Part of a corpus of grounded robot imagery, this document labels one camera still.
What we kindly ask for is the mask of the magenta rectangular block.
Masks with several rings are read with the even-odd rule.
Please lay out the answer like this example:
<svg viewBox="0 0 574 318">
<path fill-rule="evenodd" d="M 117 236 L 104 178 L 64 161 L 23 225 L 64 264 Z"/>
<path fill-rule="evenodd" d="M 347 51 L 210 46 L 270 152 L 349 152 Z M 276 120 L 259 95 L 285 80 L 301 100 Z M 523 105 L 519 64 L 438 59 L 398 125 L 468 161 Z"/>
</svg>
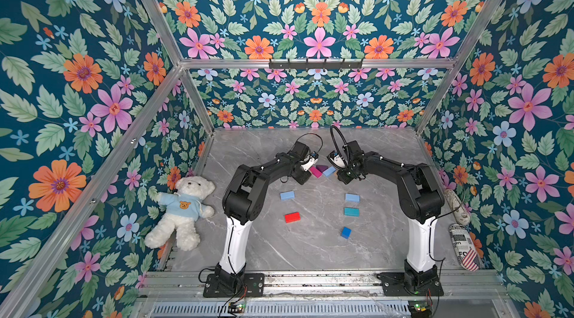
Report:
<svg viewBox="0 0 574 318">
<path fill-rule="evenodd" d="M 312 166 L 309 168 L 309 171 L 316 177 L 320 178 L 322 176 L 322 172 L 318 170 L 316 167 Z"/>
</svg>

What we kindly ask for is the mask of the light blue block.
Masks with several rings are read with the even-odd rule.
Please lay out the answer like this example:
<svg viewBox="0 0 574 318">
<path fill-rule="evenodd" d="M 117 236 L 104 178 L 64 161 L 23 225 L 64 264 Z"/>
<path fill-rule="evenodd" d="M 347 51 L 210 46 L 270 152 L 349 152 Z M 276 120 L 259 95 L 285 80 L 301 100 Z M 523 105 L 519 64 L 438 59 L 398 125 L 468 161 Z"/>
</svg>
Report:
<svg viewBox="0 0 574 318">
<path fill-rule="evenodd" d="M 356 195 L 356 194 L 347 193 L 345 195 L 345 201 L 359 203 L 360 202 L 360 196 Z"/>
<path fill-rule="evenodd" d="M 280 199 L 282 201 L 291 200 L 294 199 L 294 197 L 295 197 L 294 191 L 281 192 L 280 194 Z"/>
<path fill-rule="evenodd" d="M 336 173 L 337 169 L 334 166 L 329 167 L 328 169 L 326 169 L 325 171 L 323 171 L 323 176 L 325 177 L 329 177 L 331 176 L 333 173 Z"/>
</svg>

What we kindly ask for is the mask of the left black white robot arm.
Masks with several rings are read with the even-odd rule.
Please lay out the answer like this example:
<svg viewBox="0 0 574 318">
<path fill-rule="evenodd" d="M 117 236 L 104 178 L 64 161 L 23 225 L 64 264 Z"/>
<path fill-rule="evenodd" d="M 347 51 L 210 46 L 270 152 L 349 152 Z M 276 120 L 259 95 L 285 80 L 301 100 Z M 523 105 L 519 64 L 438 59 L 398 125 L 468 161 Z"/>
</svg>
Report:
<svg viewBox="0 0 574 318">
<path fill-rule="evenodd" d="M 223 255 L 215 267 L 216 276 L 226 279 L 243 276 L 251 226 L 264 207 L 268 187 L 281 178 L 293 178 L 298 184 L 305 184 L 317 160 L 317 152 L 296 142 L 290 150 L 276 154 L 267 163 L 237 168 L 222 199 L 227 233 Z"/>
</svg>

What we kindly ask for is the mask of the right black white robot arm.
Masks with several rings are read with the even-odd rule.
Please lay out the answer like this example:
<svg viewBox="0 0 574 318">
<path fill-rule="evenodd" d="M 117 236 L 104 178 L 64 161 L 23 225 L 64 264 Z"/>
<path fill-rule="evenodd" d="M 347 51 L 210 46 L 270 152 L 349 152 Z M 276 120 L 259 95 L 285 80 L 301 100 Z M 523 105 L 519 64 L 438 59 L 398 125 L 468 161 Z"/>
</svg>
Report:
<svg viewBox="0 0 574 318">
<path fill-rule="evenodd" d="M 425 163 L 408 164 L 365 152 L 356 141 L 331 152 L 327 159 L 338 169 L 344 184 L 375 175 L 396 185 L 399 205 L 409 219 L 407 272 L 427 273 L 436 268 L 436 224 L 445 200 L 431 168 Z"/>
</svg>

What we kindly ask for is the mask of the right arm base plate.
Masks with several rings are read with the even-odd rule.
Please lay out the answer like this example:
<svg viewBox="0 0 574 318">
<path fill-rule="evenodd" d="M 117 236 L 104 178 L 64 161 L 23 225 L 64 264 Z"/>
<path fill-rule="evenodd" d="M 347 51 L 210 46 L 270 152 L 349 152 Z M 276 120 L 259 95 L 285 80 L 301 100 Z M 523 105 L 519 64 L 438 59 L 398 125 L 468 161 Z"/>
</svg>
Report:
<svg viewBox="0 0 574 318">
<path fill-rule="evenodd" d="M 427 272 L 421 275 L 408 273 L 378 273 L 385 296 L 444 296 L 444 290 L 437 273 Z"/>
</svg>

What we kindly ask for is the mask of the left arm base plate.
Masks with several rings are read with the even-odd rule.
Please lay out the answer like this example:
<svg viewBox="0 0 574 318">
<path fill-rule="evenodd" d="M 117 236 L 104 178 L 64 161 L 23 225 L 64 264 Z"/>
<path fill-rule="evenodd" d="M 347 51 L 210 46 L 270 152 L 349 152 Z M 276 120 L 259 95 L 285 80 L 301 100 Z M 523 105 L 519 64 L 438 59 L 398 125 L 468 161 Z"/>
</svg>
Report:
<svg viewBox="0 0 574 318">
<path fill-rule="evenodd" d="M 262 273 L 245 273 L 238 279 L 235 276 L 209 274 L 204 291 L 204 298 L 241 298 L 261 297 L 265 286 L 265 275 Z"/>
</svg>

